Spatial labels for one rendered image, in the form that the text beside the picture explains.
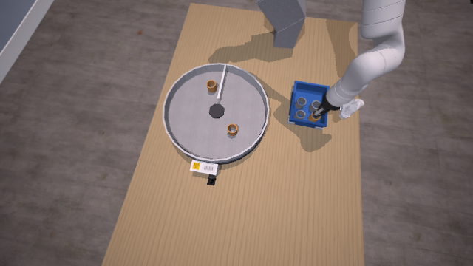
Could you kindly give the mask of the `grey metal sleeve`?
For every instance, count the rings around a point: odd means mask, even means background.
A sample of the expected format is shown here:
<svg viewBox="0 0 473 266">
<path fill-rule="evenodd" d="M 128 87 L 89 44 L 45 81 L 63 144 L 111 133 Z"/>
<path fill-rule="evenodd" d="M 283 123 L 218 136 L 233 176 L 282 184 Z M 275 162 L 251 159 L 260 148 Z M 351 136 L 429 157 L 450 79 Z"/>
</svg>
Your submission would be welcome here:
<svg viewBox="0 0 473 266">
<path fill-rule="evenodd" d="M 302 103 L 302 105 L 300 103 Z M 302 109 L 303 106 L 307 103 L 306 99 L 305 98 L 298 98 L 298 100 L 295 102 L 295 107 L 297 109 Z"/>
<path fill-rule="evenodd" d="M 314 106 L 315 106 L 316 108 L 315 108 Z M 315 101 L 313 101 L 313 102 L 309 105 L 308 109 L 309 109 L 311 112 L 313 112 L 313 111 L 316 111 L 320 106 L 321 106 L 321 103 L 320 103 L 319 101 L 315 100 Z"/>
<path fill-rule="evenodd" d="M 302 117 L 298 117 L 298 115 L 301 115 Z M 293 116 L 293 118 L 300 119 L 302 120 L 305 117 L 305 112 L 303 110 L 298 110 L 296 114 Z"/>
</svg>

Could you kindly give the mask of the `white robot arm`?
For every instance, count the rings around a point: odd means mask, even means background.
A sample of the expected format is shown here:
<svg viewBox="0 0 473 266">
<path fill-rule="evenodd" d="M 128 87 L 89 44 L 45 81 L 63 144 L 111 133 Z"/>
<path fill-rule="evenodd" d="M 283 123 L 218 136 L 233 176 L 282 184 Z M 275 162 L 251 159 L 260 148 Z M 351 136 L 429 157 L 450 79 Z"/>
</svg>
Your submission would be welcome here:
<svg viewBox="0 0 473 266">
<path fill-rule="evenodd" d="M 344 77 L 327 91 L 327 101 L 340 107 L 338 116 L 344 120 L 360 109 L 364 102 L 353 99 L 370 82 L 395 70 L 405 53 L 402 18 L 406 0 L 363 0 L 361 37 L 373 40 L 373 49 L 355 57 Z M 377 38 L 377 39 L 375 39 Z"/>
</svg>

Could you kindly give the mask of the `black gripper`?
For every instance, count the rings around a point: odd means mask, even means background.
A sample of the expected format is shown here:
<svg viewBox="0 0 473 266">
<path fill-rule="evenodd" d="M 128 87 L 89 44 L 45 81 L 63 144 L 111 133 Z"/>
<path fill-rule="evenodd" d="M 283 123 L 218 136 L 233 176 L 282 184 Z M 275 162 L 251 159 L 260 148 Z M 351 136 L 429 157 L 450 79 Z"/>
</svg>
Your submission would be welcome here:
<svg viewBox="0 0 473 266">
<path fill-rule="evenodd" d="M 336 110 L 340 109 L 340 107 L 333 106 L 327 101 L 326 94 L 327 93 L 324 94 L 324 96 L 322 98 L 321 106 L 318 108 L 318 110 L 313 111 L 313 114 L 316 118 L 318 118 L 317 116 L 319 116 L 319 115 L 322 115 L 322 114 L 324 115 L 326 112 L 329 112 L 330 110 L 336 111 Z"/>
</svg>

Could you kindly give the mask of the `bronze bushing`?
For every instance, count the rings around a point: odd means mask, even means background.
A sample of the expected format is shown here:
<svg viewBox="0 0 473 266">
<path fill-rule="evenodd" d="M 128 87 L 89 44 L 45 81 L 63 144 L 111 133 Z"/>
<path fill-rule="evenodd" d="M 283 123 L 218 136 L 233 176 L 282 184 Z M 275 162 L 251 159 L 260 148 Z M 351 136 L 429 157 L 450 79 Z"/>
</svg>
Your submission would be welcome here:
<svg viewBox="0 0 473 266">
<path fill-rule="evenodd" d="M 208 91 L 209 91 L 209 92 L 212 92 L 212 93 L 213 93 L 213 92 L 216 92 L 217 86 L 216 86 L 215 81 L 209 80 L 209 81 L 207 81 L 206 85 L 207 85 L 207 87 L 208 87 Z M 210 87 L 210 86 L 213 86 L 213 87 Z"/>
<path fill-rule="evenodd" d="M 308 116 L 308 120 L 311 121 L 311 122 L 316 122 L 317 120 L 319 120 L 321 117 L 318 117 L 318 118 L 313 118 L 313 113 L 311 113 L 309 116 Z"/>
<path fill-rule="evenodd" d="M 230 132 L 230 131 L 229 131 L 230 128 L 235 128 L 236 131 L 235 131 L 235 132 Z M 234 123 L 229 124 L 227 130 L 228 130 L 228 133 L 229 133 L 230 136 L 236 135 L 236 134 L 237 134 L 237 126 L 236 126 L 236 124 L 234 124 Z"/>
</svg>

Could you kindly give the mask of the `blue crate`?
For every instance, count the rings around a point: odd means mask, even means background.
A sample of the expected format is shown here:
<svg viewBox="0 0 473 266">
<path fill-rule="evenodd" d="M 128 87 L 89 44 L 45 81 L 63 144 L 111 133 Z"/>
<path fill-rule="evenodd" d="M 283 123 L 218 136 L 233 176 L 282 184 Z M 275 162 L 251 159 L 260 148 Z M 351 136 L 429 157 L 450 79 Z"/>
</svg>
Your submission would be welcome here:
<svg viewBox="0 0 473 266">
<path fill-rule="evenodd" d="M 312 112 L 308 109 L 308 107 L 315 100 L 322 103 L 322 98 L 329 89 L 330 86 L 325 86 L 321 84 L 308 83 L 303 81 L 295 82 L 291 89 L 292 95 L 290 100 L 290 111 L 289 116 L 287 118 L 287 124 L 306 126 L 319 130 L 322 130 L 323 127 L 327 127 L 327 113 L 322 115 L 321 118 L 316 122 L 311 122 L 308 120 L 308 116 Z M 297 109 L 295 107 L 295 102 L 298 100 L 298 98 L 305 98 L 307 101 L 307 103 L 303 106 L 302 109 Z M 293 116 L 298 110 L 303 110 L 305 112 L 305 117 L 302 120 L 293 118 Z"/>
</svg>

